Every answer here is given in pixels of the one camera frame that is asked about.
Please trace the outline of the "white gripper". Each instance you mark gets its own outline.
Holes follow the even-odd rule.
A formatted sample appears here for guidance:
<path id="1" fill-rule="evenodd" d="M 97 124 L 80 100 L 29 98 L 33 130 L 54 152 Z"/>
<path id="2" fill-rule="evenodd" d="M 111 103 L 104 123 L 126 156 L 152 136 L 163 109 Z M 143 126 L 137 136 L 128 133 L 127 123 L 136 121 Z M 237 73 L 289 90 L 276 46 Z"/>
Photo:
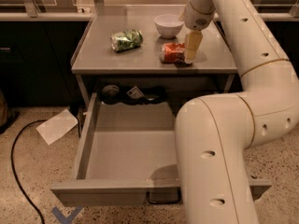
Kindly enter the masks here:
<path id="1" fill-rule="evenodd" d="M 202 42 L 201 31 L 208 27 L 214 18 L 216 8 L 212 0 L 188 0 L 179 20 L 191 31 L 185 36 L 184 62 L 192 63 Z"/>

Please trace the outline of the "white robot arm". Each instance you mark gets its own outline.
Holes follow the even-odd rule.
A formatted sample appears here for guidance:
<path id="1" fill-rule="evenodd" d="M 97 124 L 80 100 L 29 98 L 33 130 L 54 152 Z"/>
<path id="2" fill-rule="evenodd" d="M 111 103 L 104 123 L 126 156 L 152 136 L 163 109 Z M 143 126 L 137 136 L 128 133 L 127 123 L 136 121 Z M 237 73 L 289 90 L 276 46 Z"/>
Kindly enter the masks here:
<path id="1" fill-rule="evenodd" d="M 185 59 L 218 18 L 243 90 L 193 98 L 178 112 L 175 142 L 187 224 L 259 224 L 243 152 L 299 121 L 299 79 L 250 0 L 189 0 Z"/>

